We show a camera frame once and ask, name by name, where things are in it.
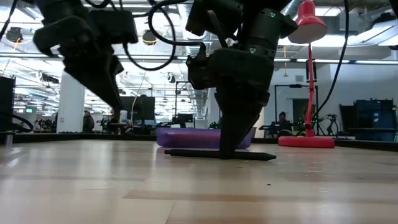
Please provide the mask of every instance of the purple bowl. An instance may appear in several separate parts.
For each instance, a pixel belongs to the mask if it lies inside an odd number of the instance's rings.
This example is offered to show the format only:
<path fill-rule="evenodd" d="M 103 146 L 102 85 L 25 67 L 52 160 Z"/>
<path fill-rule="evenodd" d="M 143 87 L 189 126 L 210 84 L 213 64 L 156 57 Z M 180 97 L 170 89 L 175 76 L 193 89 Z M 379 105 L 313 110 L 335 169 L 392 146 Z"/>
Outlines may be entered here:
<path fill-rule="evenodd" d="M 256 129 L 252 128 L 238 145 L 247 149 L 251 145 Z M 157 144 L 162 147 L 218 149 L 220 147 L 219 129 L 157 128 Z"/>

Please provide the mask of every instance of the red lamp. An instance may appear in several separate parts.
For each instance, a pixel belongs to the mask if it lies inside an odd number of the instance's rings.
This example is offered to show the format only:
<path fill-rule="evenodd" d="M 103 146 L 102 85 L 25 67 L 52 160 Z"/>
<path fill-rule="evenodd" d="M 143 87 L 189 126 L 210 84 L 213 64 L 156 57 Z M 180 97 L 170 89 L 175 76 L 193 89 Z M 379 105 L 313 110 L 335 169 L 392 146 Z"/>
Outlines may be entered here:
<path fill-rule="evenodd" d="M 306 0 L 298 7 L 298 29 L 289 36 L 289 40 L 296 44 L 309 44 L 308 46 L 308 72 L 310 78 L 310 97 L 308 98 L 307 115 L 305 118 L 305 137 L 281 136 L 278 139 L 280 146 L 291 147 L 317 147 L 333 148 L 335 141 L 328 137 L 315 136 L 312 129 L 312 101 L 313 101 L 313 65 L 311 42 L 321 39 L 326 35 L 326 25 L 315 16 L 315 5 Z"/>
<path fill-rule="evenodd" d="M 298 7 L 296 23 L 298 29 L 289 35 L 291 43 L 309 44 L 326 35 L 326 25 L 315 15 L 315 4 L 311 0 L 304 1 Z"/>

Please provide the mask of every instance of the ceiling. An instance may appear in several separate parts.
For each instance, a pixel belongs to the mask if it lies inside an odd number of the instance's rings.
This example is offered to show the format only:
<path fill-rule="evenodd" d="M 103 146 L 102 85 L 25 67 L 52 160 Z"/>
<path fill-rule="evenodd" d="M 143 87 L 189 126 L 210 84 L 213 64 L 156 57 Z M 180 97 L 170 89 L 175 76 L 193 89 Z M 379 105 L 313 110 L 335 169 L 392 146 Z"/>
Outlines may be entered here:
<path fill-rule="evenodd" d="M 388 11 L 389 3 L 386 0 L 350 0 L 350 20 L 353 25 L 350 30 L 353 37 L 372 29 L 372 20 L 380 13 Z M 300 1 L 293 0 L 289 12 L 290 15 L 297 13 L 297 5 Z M 337 27 L 343 21 L 342 1 L 339 0 L 317 0 L 317 15 L 323 17 L 328 27 L 332 27 L 331 33 L 328 33 L 328 40 L 319 42 L 317 47 L 313 48 L 315 58 L 319 59 L 338 59 L 340 49 L 344 38 L 342 38 L 341 26 Z M 11 1 L 2 1 L 0 3 L 0 26 L 4 24 L 8 15 Z M 197 39 L 199 37 L 191 35 L 185 31 L 185 23 L 189 14 L 192 1 L 185 4 L 169 7 L 168 13 L 173 21 L 177 33 L 178 40 Z M 150 6 L 146 1 L 124 0 L 125 10 L 131 11 L 133 14 L 146 12 Z M 42 55 L 31 41 L 33 32 L 42 27 L 40 21 L 42 16 L 39 10 L 33 6 L 23 2 L 18 4 L 10 27 L 21 27 L 24 40 L 21 44 L 15 44 L 3 38 L 0 43 L 0 74 L 10 77 L 16 77 L 16 104 L 21 106 L 38 105 L 40 113 L 56 112 L 59 103 L 59 84 L 43 82 L 40 77 L 42 74 L 49 75 L 62 81 L 63 63 L 61 59 L 47 58 Z M 170 27 L 162 14 L 156 14 L 154 17 L 155 29 L 163 34 L 166 38 L 171 39 Z M 138 34 L 142 38 L 142 34 L 147 29 L 146 18 L 136 18 L 136 28 Z M 213 34 L 205 34 L 202 41 L 208 48 L 208 54 L 213 50 L 220 48 L 217 36 Z M 280 46 L 277 51 L 277 58 L 307 58 L 308 48 L 304 45 L 294 45 L 287 39 L 279 42 Z M 391 52 L 388 47 L 381 47 L 378 44 L 350 43 L 346 52 L 346 59 L 383 59 L 388 57 Z M 187 67 L 184 59 L 188 54 L 197 52 L 194 47 L 177 47 L 177 56 L 182 59 L 175 60 L 169 66 L 156 71 L 145 72 L 132 63 L 124 56 L 123 48 L 120 45 L 114 45 L 115 54 L 122 61 L 124 72 L 117 76 L 118 87 L 126 93 L 127 96 L 135 96 L 145 94 L 147 96 L 156 97 L 156 112 L 171 116 L 175 113 L 175 88 L 176 84 L 169 81 L 173 76 L 177 82 L 187 81 Z M 157 42 L 153 46 L 148 46 L 140 41 L 138 44 L 130 45 L 129 51 L 141 65 L 145 67 L 156 67 L 167 59 L 171 53 L 171 46 L 163 42 Z M 304 68 L 303 63 L 277 63 L 276 68 Z M 177 87 L 181 90 L 181 94 L 177 96 L 177 112 L 178 113 L 194 113 L 197 118 L 206 116 L 206 98 L 207 91 L 196 91 L 190 84 L 184 86 L 180 83 Z M 85 106 L 94 112 L 108 113 L 109 106 L 103 103 L 92 92 L 86 90 Z"/>

